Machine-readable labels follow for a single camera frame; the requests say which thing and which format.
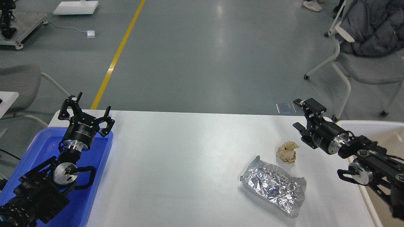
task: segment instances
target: white sneaker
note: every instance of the white sneaker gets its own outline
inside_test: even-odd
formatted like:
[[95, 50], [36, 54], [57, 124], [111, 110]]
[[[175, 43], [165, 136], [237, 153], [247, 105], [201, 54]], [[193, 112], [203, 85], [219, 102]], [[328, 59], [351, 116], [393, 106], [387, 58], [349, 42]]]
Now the white sneaker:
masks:
[[311, 10], [311, 11], [314, 11], [314, 12], [320, 12], [320, 11], [323, 9], [323, 8], [317, 3], [316, 0], [313, 0], [313, 1], [310, 1], [310, 2], [304, 1], [304, 2], [302, 3], [302, 6], [305, 7], [305, 8], [307, 8], [307, 9], [309, 9], [309, 10]]

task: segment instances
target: yellow floor line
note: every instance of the yellow floor line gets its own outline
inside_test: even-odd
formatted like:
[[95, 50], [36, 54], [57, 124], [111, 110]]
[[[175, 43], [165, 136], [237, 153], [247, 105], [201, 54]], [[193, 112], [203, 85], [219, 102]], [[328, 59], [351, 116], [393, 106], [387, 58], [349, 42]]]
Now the yellow floor line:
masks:
[[95, 96], [93, 104], [91, 105], [91, 109], [97, 109], [97, 106], [98, 106], [98, 104], [99, 104], [99, 102], [101, 100], [101, 97], [102, 97], [102, 95], [103, 95], [103, 93], [105, 91], [105, 88], [107, 87], [108, 81], [111, 78], [111, 74], [114, 71], [115, 64], [118, 61], [119, 56], [121, 55], [121, 52], [122, 52], [122, 50], [123, 50], [123, 48], [124, 48], [124, 46], [126, 44], [126, 41], [128, 40], [130, 32], [132, 31], [132, 28], [135, 25], [135, 22], [136, 22], [136, 20], [137, 20], [137, 18], [139, 16], [140, 11], [142, 10], [142, 7], [143, 7], [144, 3], [145, 3], [145, 0], [142, 0], [140, 2], [140, 4], [139, 4], [139, 7], [137, 8], [136, 13], [133, 16], [132, 21], [130, 22], [130, 25], [129, 25], [128, 29], [126, 30], [126, 33], [125, 33], [125, 35], [124, 35], [124, 37], [123, 37], [123, 39], [121, 41], [121, 44], [119, 45], [118, 50], [115, 53], [114, 59], [112, 59], [111, 65], [109, 66], [109, 69], [107, 71], [107, 74], [104, 77], [104, 80], [102, 81], [102, 84], [101, 84], [101, 86], [100, 86], [100, 88], [98, 90], [98, 93]]

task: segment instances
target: gray chair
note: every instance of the gray chair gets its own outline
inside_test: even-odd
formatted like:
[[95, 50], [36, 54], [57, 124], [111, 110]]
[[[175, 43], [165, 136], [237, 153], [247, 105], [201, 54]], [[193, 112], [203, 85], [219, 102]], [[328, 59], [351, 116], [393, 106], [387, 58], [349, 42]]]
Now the gray chair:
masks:
[[[312, 76], [316, 71], [330, 63], [335, 72], [344, 82], [346, 92], [336, 114], [332, 117], [333, 121], [337, 121], [340, 118], [351, 93], [351, 84], [341, 69], [337, 66], [336, 62], [338, 62], [345, 69], [345, 71], [348, 72], [351, 78], [358, 82], [364, 84], [398, 83], [398, 87], [396, 88], [393, 97], [388, 102], [386, 108], [381, 112], [382, 116], [386, 116], [389, 113], [393, 102], [403, 87], [404, 60], [402, 57], [404, 56], [404, 50], [396, 51], [395, 53], [383, 57], [360, 57], [353, 54], [340, 53], [340, 44], [343, 42], [355, 42], [355, 40], [340, 27], [341, 21], [346, 18], [349, 10], [355, 3], [356, 0], [345, 0], [344, 5], [346, 5], [346, 9], [344, 9], [342, 19], [338, 22], [337, 16], [332, 24], [333, 27], [331, 27], [330, 31], [325, 34], [325, 36], [329, 35], [334, 40], [333, 55], [304, 75], [304, 79], [309, 80], [310, 76]], [[338, 41], [335, 37], [336, 34], [339, 34], [344, 40]]]
[[7, 68], [0, 68], [0, 90], [18, 92], [17, 100], [11, 105], [6, 114], [13, 114], [12, 117], [2, 117], [0, 121], [28, 118], [35, 120], [44, 128], [47, 123], [32, 115], [18, 115], [18, 112], [26, 110], [36, 98], [41, 83], [41, 78], [44, 77], [65, 96], [70, 94], [62, 88], [49, 75], [42, 73], [38, 65], [19, 65]]

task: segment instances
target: white foam board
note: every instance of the white foam board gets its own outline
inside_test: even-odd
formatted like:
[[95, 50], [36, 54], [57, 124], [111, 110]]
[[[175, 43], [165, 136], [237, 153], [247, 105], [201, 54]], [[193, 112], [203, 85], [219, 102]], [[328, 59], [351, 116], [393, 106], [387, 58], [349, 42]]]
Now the white foam board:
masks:
[[93, 14], [98, 1], [61, 2], [53, 11], [54, 15]]

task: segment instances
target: gray floor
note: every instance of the gray floor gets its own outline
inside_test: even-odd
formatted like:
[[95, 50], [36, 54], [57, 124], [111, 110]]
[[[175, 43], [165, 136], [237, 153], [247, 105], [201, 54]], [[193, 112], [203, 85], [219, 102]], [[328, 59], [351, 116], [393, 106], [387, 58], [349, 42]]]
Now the gray floor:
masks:
[[[59, 26], [97, 37], [41, 25], [22, 50], [0, 46], [0, 66], [39, 64], [69, 92], [82, 91], [80, 104], [89, 109], [140, 0], [99, 1], [93, 15], [52, 15], [59, 2], [18, 0], [16, 11], [45, 12]], [[343, 83], [329, 65], [310, 81], [303, 75], [332, 54], [323, 33], [337, 3], [315, 13], [300, 0], [146, 0], [98, 108], [276, 115], [276, 103], [313, 97], [331, 117]], [[404, 121], [403, 94], [387, 117], [378, 116], [394, 88], [352, 81], [341, 119]], [[49, 122], [63, 100], [43, 81], [28, 113]], [[2, 128], [0, 148], [18, 156], [40, 130], [29, 120]], [[0, 173], [9, 177], [17, 161], [0, 156]]]

